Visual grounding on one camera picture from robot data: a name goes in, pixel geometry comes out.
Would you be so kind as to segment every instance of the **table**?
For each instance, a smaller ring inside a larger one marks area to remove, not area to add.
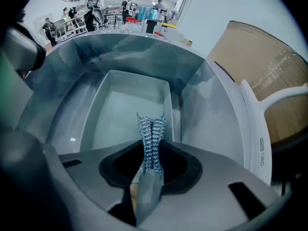
[[[108,16],[112,16],[113,17],[113,22],[114,22],[114,28],[115,28],[115,21],[116,21],[116,16],[121,16],[122,18],[122,14],[121,13],[108,13],[108,14],[105,14],[104,16],[108,17]]]

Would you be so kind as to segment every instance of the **rectangular basin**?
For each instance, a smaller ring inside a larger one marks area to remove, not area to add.
[[[166,117],[165,140],[174,140],[167,81],[110,70],[92,102],[81,139],[81,151],[101,149],[141,138],[137,113]]]

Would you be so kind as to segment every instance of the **cardboard box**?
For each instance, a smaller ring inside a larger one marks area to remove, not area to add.
[[[262,29],[230,21],[208,56],[237,84],[246,79],[259,101],[287,87],[308,82],[308,64],[291,47]],[[308,96],[293,97],[265,112],[272,144],[308,127]]]

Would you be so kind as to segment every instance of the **white container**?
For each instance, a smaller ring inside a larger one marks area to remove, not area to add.
[[[181,42],[184,39],[184,34],[180,33],[174,28],[162,26],[160,33],[163,34],[166,38],[177,42]]]
[[[272,159],[270,135],[265,121],[265,111],[280,100],[308,94],[308,83],[301,87],[285,88],[258,101],[248,82],[244,79],[240,89],[246,103],[252,134],[251,162],[249,171],[270,185]]]
[[[167,81],[110,70],[89,109],[81,151],[141,139],[137,112],[166,117],[165,140],[174,141],[170,88]]]

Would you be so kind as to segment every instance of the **person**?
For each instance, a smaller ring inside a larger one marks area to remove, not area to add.
[[[134,18],[135,18],[136,20],[138,20],[138,15],[139,15],[138,12],[139,12],[139,11],[137,10],[135,4],[134,4],[133,12],[134,12]]]
[[[157,8],[157,9],[162,9],[162,10],[164,10],[165,7],[164,7],[164,5],[162,4],[162,1],[163,1],[163,0],[158,0],[158,3],[155,4],[155,5],[153,6],[153,8]]]
[[[93,0],[93,7],[100,9],[101,8],[100,0]]]
[[[88,8],[88,1],[89,0],[80,0],[79,2],[79,6],[78,6],[78,10],[83,10],[84,11],[84,17],[85,17],[85,23],[86,23],[86,27],[88,32],[93,32],[95,31],[95,27],[93,24],[93,13],[92,13],[92,9]]]
[[[127,16],[128,16],[128,10],[126,10],[126,5],[128,3],[128,0],[123,0],[122,1],[122,6],[123,6],[123,12],[122,12],[122,17],[123,17],[123,23],[125,24],[127,21]]]
[[[73,19],[75,17],[77,17],[77,8],[76,7],[72,7],[72,8],[64,8],[63,9],[63,14],[67,15],[70,19]]]
[[[49,18],[47,17],[45,19],[45,24],[43,25],[43,29],[45,29],[45,34],[46,34],[46,37],[48,38],[48,40],[50,41],[51,43],[51,46],[54,47],[57,45],[57,42],[56,42],[56,39],[53,38],[50,34],[50,27],[49,25],[51,24],[52,22],[49,20]]]

